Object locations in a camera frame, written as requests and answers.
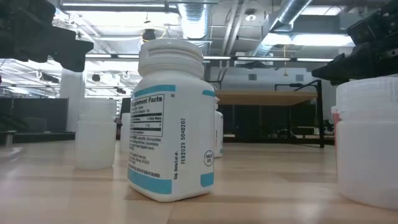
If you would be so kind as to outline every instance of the wooden surface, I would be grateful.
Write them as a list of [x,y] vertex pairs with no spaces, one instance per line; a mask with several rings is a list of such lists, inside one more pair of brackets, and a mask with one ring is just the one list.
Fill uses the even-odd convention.
[[315,92],[217,90],[219,105],[291,106],[317,97]]
[[398,212],[336,191],[335,153],[278,144],[225,144],[214,193],[154,202],[127,186],[127,156],[113,169],[74,170],[73,142],[21,144],[0,164],[0,223],[396,224]]

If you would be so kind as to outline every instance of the white wall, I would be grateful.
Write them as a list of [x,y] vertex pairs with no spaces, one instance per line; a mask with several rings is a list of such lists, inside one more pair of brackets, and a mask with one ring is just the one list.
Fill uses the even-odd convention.
[[[275,70],[273,68],[255,68],[248,70],[245,68],[229,68],[223,80],[223,89],[227,90],[274,90],[275,84],[290,83],[309,83],[313,80],[310,72],[305,68],[287,68],[287,74],[284,76],[284,68]],[[211,68],[211,79],[216,80],[219,68]],[[256,81],[250,81],[249,74],[257,74]],[[304,75],[303,82],[297,82],[295,75]]]
[[[219,68],[211,68],[211,79],[216,80]],[[307,84],[316,78],[313,78],[306,68],[287,68],[286,72],[289,76],[285,77],[285,69],[280,68],[255,68],[248,70],[245,68],[229,68],[224,77],[222,84],[223,90],[274,90],[275,84],[302,83]],[[248,74],[257,74],[257,81],[250,81]],[[303,82],[297,82],[295,75],[304,75]],[[336,88],[329,81],[322,80],[322,100],[323,100],[323,117],[324,119],[332,119],[331,107],[336,105]],[[292,91],[294,88],[288,86],[278,87],[278,91]],[[302,91],[316,91],[314,87],[304,88]]]

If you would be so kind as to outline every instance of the blue label stripe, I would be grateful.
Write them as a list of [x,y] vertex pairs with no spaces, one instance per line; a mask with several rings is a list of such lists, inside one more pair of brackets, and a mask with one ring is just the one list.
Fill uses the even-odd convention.
[[202,94],[205,96],[212,96],[212,97],[216,96],[216,93],[210,90],[203,90]]
[[158,91],[175,91],[175,85],[157,85],[157,86],[151,86],[142,90],[138,90],[134,93],[134,96],[142,96],[146,95],[149,93],[155,93]]
[[214,184],[214,172],[208,174],[202,174],[200,176],[200,185],[202,187],[208,187]]
[[172,193],[172,180],[149,177],[145,174],[140,174],[130,168],[128,171],[128,177],[131,182],[150,192],[158,194]]

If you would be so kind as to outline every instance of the product label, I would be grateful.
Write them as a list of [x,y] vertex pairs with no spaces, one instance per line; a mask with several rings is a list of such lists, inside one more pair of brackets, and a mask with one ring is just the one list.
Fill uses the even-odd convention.
[[134,135],[163,136],[164,94],[135,99],[131,109],[130,129]]
[[128,178],[157,194],[194,192],[214,182],[214,92],[176,89],[150,86],[131,101]]
[[173,85],[152,86],[134,93],[131,101],[131,136],[128,178],[143,189],[158,194],[172,193],[165,161],[159,151],[164,136],[165,98]]

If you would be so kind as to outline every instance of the wooden table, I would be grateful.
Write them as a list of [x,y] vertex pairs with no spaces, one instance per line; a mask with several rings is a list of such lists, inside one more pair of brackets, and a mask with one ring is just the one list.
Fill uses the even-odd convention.
[[219,105],[292,106],[317,97],[313,92],[217,90]]

